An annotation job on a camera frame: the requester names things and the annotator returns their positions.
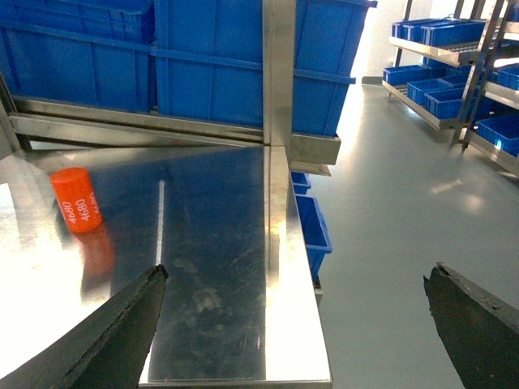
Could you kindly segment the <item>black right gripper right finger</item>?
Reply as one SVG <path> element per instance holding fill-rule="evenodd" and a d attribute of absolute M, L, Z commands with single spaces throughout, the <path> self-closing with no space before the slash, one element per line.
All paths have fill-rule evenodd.
<path fill-rule="evenodd" d="M 442 263 L 423 279 L 431 316 L 465 388 L 518 387 L 518 309 Z"/>

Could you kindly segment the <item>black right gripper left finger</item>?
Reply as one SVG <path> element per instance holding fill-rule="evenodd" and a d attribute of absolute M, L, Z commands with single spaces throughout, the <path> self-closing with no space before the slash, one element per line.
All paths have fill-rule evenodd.
<path fill-rule="evenodd" d="M 1 379 L 2 388 L 137 388 L 169 277 L 162 265 L 124 289 Z"/>

